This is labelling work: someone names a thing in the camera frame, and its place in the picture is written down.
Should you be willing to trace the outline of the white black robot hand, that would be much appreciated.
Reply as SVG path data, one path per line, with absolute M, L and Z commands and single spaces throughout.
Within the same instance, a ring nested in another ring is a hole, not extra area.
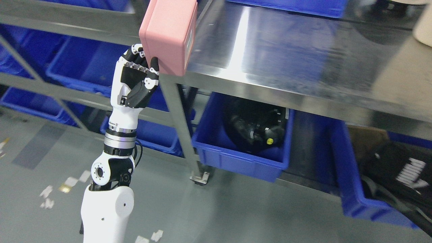
M 159 60 L 150 64 L 142 44 L 130 46 L 117 60 L 111 86 L 113 107 L 109 125 L 116 132 L 136 130 L 139 113 L 148 105 L 159 84 Z

